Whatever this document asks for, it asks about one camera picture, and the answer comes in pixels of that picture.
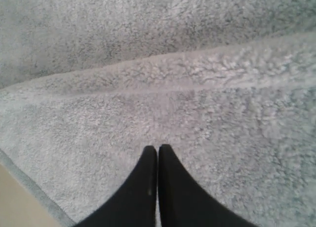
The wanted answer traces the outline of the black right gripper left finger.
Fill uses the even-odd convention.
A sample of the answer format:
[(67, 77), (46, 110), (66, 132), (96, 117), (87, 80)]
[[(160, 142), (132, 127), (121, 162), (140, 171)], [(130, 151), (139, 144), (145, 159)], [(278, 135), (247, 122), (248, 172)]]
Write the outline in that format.
[(146, 146), (124, 183), (78, 227), (154, 227), (157, 201), (157, 151)]

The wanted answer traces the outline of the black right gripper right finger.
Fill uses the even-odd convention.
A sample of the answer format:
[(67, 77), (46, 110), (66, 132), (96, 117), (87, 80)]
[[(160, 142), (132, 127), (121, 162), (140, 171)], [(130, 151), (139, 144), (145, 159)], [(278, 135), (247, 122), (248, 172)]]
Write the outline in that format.
[(168, 144), (158, 152), (158, 199), (163, 227), (255, 226), (210, 196)]

